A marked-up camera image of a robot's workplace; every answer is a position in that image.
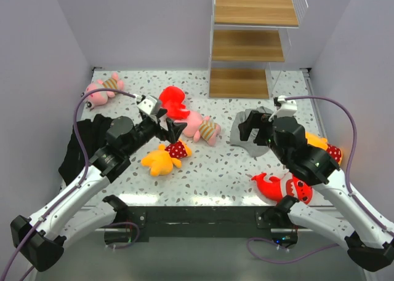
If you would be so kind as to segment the yellow plush polka dot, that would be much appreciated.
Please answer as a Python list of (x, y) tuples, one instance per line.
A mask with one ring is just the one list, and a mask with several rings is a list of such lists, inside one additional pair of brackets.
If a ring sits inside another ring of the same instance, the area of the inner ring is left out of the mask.
[(163, 176), (170, 174), (173, 168), (181, 168), (181, 159), (190, 157), (191, 149), (182, 140), (165, 146), (160, 144), (157, 150), (147, 154), (142, 160), (141, 165), (148, 167), (151, 176)]
[(317, 135), (314, 135), (309, 132), (305, 132), (305, 137), (307, 139), (308, 144), (325, 150), (339, 165), (341, 164), (343, 158), (343, 152), (340, 148), (332, 144), (329, 144), (326, 138), (318, 137)]

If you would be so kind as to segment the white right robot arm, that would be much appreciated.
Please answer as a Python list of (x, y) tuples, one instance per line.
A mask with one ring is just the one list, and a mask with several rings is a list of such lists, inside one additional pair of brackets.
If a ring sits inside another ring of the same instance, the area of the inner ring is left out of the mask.
[(271, 117), (252, 110), (238, 129), (242, 141), (257, 129), (254, 143), (268, 146), (296, 178), (330, 201), (343, 216), (340, 220), (285, 196), (263, 214), (264, 219), (283, 228), (294, 224), (319, 233), (345, 249), (354, 263), (369, 272), (391, 265), (393, 223), (369, 204), (367, 210), (360, 207), (365, 199), (347, 189), (344, 171), (325, 150), (308, 144), (304, 127), (294, 117)]

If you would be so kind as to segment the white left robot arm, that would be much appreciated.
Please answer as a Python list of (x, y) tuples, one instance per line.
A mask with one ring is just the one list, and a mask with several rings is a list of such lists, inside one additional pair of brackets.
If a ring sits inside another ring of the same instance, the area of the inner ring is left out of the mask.
[(86, 166), (61, 193), (29, 217), (22, 215), (10, 224), (16, 253), (21, 253), (39, 272), (51, 268), (63, 255), (71, 239), (62, 229), (93, 196), (114, 182), (131, 164), (130, 157), (152, 138), (175, 143), (186, 123), (167, 118), (167, 127), (160, 125), (164, 115), (141, 114), (142, 120), (121, 116), (112, 120), (105, 135), (106, 144), (87, 160)]

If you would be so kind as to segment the red shark plush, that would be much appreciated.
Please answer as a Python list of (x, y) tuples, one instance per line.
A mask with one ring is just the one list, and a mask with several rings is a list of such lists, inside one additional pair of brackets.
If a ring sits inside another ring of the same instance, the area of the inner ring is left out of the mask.
[(171, 119), (186, 119), (190, 111), (183, 104), (185, 93), (176, 86), (166, 87), (159, 96), (162, 107), (167, 110), (167, 116)]
[(257, 189), (264, 197), (277, 203), (285, 196), (294, 197), (305, 204), (309, 204), (313, 198), (313, 189), (290, 172), (282, 178), (261, 173), (251, 180), (256, 182)]

